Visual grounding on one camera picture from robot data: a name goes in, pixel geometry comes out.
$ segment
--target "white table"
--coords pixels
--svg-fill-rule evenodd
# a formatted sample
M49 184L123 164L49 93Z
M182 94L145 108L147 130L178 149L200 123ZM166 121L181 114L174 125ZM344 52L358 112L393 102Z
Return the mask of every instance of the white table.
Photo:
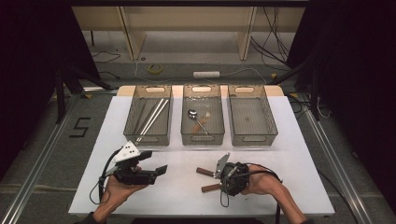
M196 174L197 167L214 171L218 159L230 152L231 162L254 162L274 170L290 190L295 202L308 216L328 216L334 213L329 197L319 179L316 167L304 142L301 130L287 97L268 97L278 129L270 147L233 147L231 144L226 98L223 97L225 134L221 146L185 147L182 145L181 97L175 97L170 145L153 147L152 157L139 163L145 170L168 165L165 175L157 177L155 185L140 190L119 207L113 215L131 217L262 217L276 212L276 201L268 195L236 195L230 206L220 204L220 191L202 193L201 187L219 180ZM69 213L84 216L96 206L89 195L114 150L125 145L123 129L132 97L113 97L102 129ZM98 202L97 189L92 194Z

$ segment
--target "black backdrop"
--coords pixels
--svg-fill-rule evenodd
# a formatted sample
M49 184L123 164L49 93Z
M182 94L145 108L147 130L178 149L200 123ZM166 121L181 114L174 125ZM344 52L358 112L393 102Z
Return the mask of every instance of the black backdrop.
M99 74L71 7L2 2L0 36L2 178L54 93L58 69L74 65Z
M366 170L396 214L396 3L353 1L318 91L342 125ZM334 11L311 6L304 13L288 63L303 62ZM310 76L301 74L302 86Z

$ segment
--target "wooden stick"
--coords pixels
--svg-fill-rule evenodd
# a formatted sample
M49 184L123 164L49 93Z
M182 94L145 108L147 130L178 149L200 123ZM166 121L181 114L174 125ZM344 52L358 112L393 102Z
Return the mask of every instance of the wooden stick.
M206 193L212 190L217 190L217 189L221 189L221 184L214 184L214 185L209 185L209 186L204 186L201 188L202 193Z
M206 170L204 168L201 168L201 167L198 167L196 171L197 171L198 174L209 175L209 176L212 176L212 177L213 177L213 174L214 174L213 172L208 171L208 170Z
M210 114L206 113L206 115L204 115L199 122L204 125L206 123L206 121L210 118ZM198 133L200 130L202 129L201 125L199 125L198 123L195 124L195 126L192 128L192 133Z

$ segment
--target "sleeve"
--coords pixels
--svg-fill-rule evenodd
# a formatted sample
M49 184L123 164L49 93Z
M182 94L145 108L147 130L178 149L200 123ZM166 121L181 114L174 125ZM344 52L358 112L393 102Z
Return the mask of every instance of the sleeve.
M315 222L314 222L314 219L309 218L307 221L304 221L304 222L301 223L301 224L315 224Z
M81 222L76 222L75 224L99 224L93 218L93 212L89 213L87 217L84 218Z

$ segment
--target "transparent bin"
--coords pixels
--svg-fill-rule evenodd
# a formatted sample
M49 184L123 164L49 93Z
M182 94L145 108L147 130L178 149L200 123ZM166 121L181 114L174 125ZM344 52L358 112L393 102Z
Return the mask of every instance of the transparent bin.
M136 146L168 146L172 86L136 86L124 135Z
M277 128L263 85L228 87L233 146L271 146Z
M189 110L197 112L196 119L190 117ZM224 119L220 85L183 86L181 137L185 146L222 144Z

